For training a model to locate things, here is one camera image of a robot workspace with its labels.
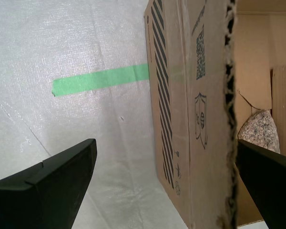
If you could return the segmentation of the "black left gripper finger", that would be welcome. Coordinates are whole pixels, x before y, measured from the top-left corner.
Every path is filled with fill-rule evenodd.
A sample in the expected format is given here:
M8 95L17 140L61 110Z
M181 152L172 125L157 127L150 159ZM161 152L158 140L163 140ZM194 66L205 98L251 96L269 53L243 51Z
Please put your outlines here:
M87 139L0 180L0 229L70 229L97 158Z
M286 156L239 140L236 166L270 229L286 229Z

